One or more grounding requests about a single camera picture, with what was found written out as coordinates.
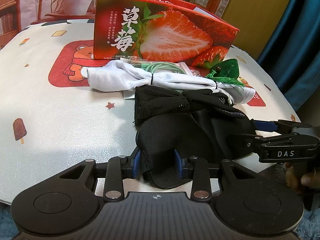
chocolate popsicle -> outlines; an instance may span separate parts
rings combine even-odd
[[[14,120],[13,132],[14,132],[14,137],[16,141],[21,140],[21,144],[24,144],[23,137],[27,134],[27,130],[21,118]]]

white rolled cloth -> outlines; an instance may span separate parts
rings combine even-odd
[[[130,90],[142,85],[153,85],[175,90],[211,89],[229,96],[234,104],[245,104],[253,98],[255,90],[239,87],[208,78],[186,74],[159,72],[153,76],[141,68],[136,68],[121,60],[112,60],[104,67],[88,67],[87,77],[90,87],[103,91]]]

teal curtain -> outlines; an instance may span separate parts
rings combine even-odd
[[[257,62],[298,110],[320,85],[320,0],[290,0]]]

blue carpet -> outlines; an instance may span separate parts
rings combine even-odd
[[[296,231],[304,240],[320,240],[320,209],[305,211]],[[10,206],[0,203],[0,240],[10,240],[18,234]]]

red cardboard box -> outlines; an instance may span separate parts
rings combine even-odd
[[[97,0],[94,58],[211,68],[223,60],[238,31],[182,0]]]

